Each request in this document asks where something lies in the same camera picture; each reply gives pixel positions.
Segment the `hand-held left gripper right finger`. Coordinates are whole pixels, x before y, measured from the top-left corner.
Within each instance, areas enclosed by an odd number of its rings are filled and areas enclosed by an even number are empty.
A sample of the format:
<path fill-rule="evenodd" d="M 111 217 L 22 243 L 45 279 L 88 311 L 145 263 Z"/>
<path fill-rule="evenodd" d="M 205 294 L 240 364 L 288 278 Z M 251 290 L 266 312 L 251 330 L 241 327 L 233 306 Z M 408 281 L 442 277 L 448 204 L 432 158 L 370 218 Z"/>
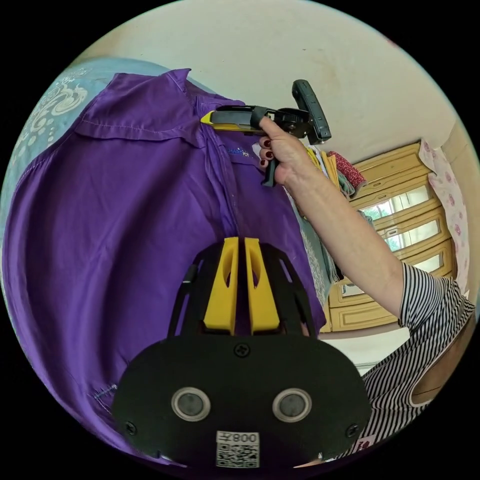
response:
<path fill-rule="evenodd" d="M 259 240 L 245 238 L 244 249 L 250 332 L 261 335 L 277 331 L 280 318 Z"/>

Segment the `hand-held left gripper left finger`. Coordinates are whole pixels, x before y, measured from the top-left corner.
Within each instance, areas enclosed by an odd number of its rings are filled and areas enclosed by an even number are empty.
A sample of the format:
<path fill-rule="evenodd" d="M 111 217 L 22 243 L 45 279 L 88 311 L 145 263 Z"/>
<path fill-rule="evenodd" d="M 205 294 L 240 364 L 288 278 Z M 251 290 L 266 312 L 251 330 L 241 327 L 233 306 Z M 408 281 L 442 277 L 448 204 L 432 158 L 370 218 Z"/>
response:
<path fill-rule="evenodd" d="M 235 333 L 239 269 L 239 238 L 225 238 L 214 268 L 212 288 L 203 319 L 207 330 Z"/>

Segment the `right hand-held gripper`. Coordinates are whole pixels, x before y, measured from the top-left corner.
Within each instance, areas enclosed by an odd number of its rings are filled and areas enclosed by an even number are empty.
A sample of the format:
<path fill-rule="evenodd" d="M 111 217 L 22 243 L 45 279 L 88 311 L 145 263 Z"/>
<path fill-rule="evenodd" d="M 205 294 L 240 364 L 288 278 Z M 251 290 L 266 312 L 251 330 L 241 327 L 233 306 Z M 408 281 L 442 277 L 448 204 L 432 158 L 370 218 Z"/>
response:
<path fill-rule="evenodd" d="M 310 114 L 301 109 L 272 109 L 252 105 L 224 105 L 204 115 L 200 122 L 216 131 L 240 132 L 250 136 L 264 136 L 260 128 L 262 118 L 270 118 L 282 131 L 304 139 L 313 132 Z"/>

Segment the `person's right hand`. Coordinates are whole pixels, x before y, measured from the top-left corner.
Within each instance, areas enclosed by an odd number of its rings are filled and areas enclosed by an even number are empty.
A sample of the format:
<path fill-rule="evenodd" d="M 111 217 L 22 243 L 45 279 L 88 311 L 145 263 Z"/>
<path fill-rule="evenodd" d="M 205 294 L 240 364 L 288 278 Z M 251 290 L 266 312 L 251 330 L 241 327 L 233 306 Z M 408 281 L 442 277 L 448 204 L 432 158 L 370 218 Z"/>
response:
<path fill-rule="evenodd" d="M 278 184 L 293 194 L 326 180 L 323 172 L 311 162 L 300 140 L 283 131 L 267 116 L 261 119 L 259 126 L 264 133 L 259 141 L 260 164 L 266 167 L 272 161 L 279 162 L 274 173 Z"/>

